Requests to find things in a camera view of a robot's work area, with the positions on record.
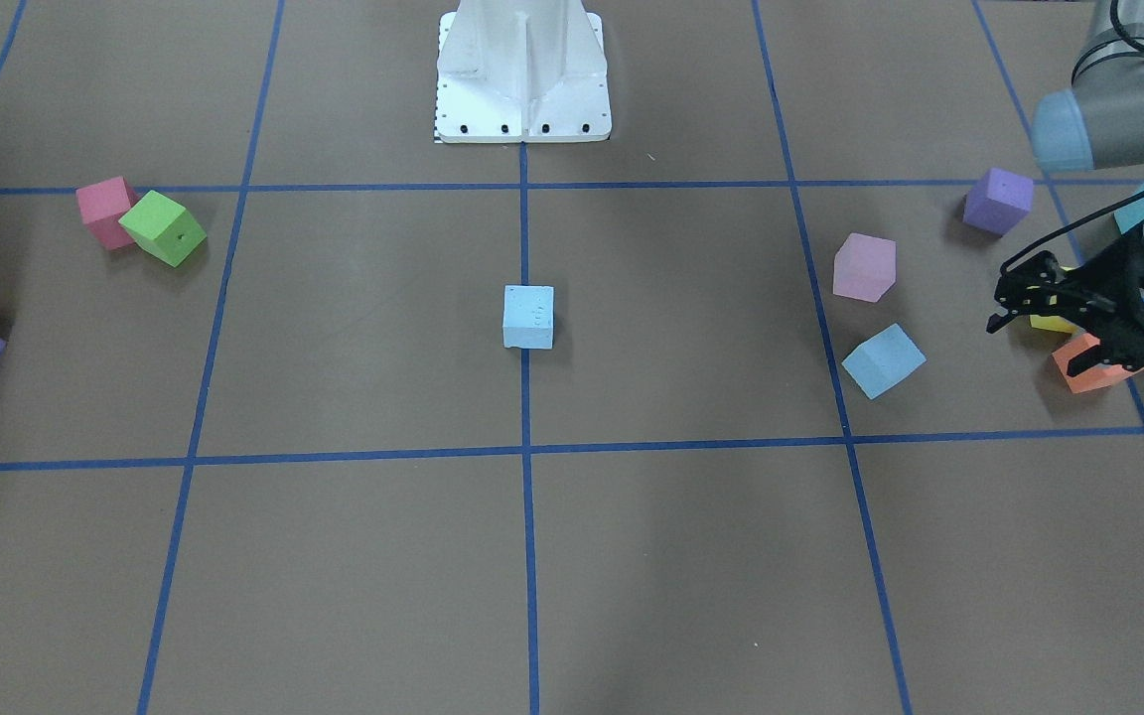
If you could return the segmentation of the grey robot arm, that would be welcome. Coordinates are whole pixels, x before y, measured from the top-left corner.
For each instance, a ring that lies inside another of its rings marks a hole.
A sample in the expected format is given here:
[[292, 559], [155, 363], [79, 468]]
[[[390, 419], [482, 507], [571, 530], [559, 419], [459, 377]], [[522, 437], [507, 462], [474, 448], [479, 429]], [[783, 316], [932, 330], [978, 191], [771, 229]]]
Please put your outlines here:
[[[1068, 89], [1044, 96], [1032, 124], [1044, 172], [1144, 166], [1144, 1], [1099, 1]], [[1074, 270], [1026, 245], [999, 268], [999, 312], [988, 331], [1020, 316], [1062, 317], [1095, 343], [1068, 358], [1068, 376], [1098, 366], [1144, 370], [1144, 219]]]

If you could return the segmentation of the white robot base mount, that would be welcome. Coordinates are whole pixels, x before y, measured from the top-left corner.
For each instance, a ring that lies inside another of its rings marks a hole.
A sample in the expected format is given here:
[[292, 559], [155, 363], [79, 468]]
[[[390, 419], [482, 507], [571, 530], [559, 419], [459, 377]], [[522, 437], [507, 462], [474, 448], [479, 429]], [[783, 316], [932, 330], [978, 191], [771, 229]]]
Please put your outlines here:
[[462, 1], [440, 15], [437, 41], [436, 141], [612, 136], [604, 24], [581, 1]]

